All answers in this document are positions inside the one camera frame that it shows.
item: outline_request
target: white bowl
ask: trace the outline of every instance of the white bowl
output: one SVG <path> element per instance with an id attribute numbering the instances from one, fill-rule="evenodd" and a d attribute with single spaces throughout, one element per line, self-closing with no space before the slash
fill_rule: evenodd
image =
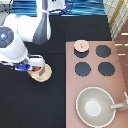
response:
<path id="1" fill-rule="evenodd" d="M 76 100 L 76 110 L 81 120 L 91 127 L 106 127 L 114 119 L 116 109 L 111 109 L 114 100 L 99 87 L 82 90 Z"/>

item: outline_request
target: stove burner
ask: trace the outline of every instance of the stove burner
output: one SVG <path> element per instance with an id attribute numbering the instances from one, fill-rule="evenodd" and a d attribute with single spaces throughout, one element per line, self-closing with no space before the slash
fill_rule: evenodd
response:
<path id="1" fill-rule="evenodd" d="M 89 64 L 86 62 L 79 62 L 75 66 L 75 72 L 79 76 L 87 76 L 91 71 Z"/>
<path id="2" fill-rule="evenodd" d="M 84 58 L 88 55 L 89 50 L 85 51 L 85 52 L 79 52 L 76 49 L 74 49 L 74 54 L 79 57 L 79 58 Z"/>
<path id="3" fill-rule="evenodd" d="M 100 57 L 106 58 L 111 55 L 111 49 L 106 45 L 99 45 L 96 48 L 96 54 Z"/>
<path id="4" fill-rule="evenodd" d="M 109 62 L 100 63 L 98 70 L 103 76 L 112 76 L 115 72 L 114 66 Z"/>

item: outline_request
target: pink tray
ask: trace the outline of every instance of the pink tray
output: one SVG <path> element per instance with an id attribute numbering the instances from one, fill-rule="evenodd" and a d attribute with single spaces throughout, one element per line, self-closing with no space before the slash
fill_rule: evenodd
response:
<path id="1" fill-rule="evenodd" d="M 76 98 L 80 91 L 86 87 L 96 86 L 106 90 L 113 97 L 115 103 L 125 99 L 126 87 L 122 75 L 122 70 L 117 55 L 114 41 L 88 41 L 89 54 L 85 58 L 78 58 L 74 54 L 74 43 L 66 42 L 66 128 L 91 128 L 79 118 L 76 112 Z M 107 45 L 111 48 L 111 55 L 101 58 L 96 54 L 96 47 Z M 110 62 L 115 67 L 112 76 L 102 76 L 98 71 L 101 62 Z M 75 65 L 79 62 L 86 62 L 91 67 L 88 76 L 80 77 L 75 73 Z M 128 110 L 116 111 L 114 121 L 106 128 L 128 128 Z"/>

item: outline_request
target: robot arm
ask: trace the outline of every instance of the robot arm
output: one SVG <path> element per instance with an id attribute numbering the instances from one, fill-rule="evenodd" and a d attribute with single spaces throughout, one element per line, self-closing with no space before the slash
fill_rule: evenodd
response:
<path id="1" fill-rule="evenodd" d="M 36 0 L 37 17 L 10 14 L 0 26 L 0 63 L 27 71 L 43 67 L 45 61 L 40 55 L 29 55 L 24 43 L 38 45 L 46 43 L 51 36 L 47 0 Z"/>

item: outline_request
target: bowl rim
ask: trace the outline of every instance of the bowl rim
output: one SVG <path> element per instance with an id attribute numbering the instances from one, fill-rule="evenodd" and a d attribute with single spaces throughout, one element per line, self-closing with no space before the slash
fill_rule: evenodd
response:
<path id="1" fill-rule="evenodd" d="M 81 119 L 85 124 L 87 124 L 88 126 L 91 126 L 91 127 L 94 127 L 94 128 L 97 128 L 97 127 L 98 127 L 98 128 L 106 127 L 106 126 L 108 126 L 109 124 L 111 124 L 112 121 L 114 120 L 115 114 L 116 114 L 116 109 L 114 109 L 114 113 L 113 113 L 113 116 L 112 116 L 112 118 L 110 119 L 110 121 L 108 121 L 106 124 L 101 125 L 101 126 L 96 126 L 96 125 L 91 125 L 91 124 L 89 124 L 87 121 L 85 121 L 85 120 L 82 118 L 82 116 L 81 116 L 80 113 L 79 113 L 79 110 L 78 110 L 78 100 L 79 100 L 80 96 L 81 96 L 86 90 L 89 90 L 89 89 L 98 89 L 98 90 L 101 90 L 101 91 L 105 92 L 105 93 L 110 97 L 111 101 L 112 101 L 113 104 L 114 104 L 114 100 L 113 100 L 112 96 L 111 96 L 107 91 L 105 91 L 104 89 L 102 89 L 102 88 L 100 88 L 100 87 L 86 87 L 85 89 L 83 89 L 82 91 L 80 91 L 80 93 L 79 93 L 78 96 L 77 96 L 77 99 L 76 99 L 76 111 L 77 111 L 77 114 L 78 114 L 78 116 L 80 117 L 80 119 Z"/>

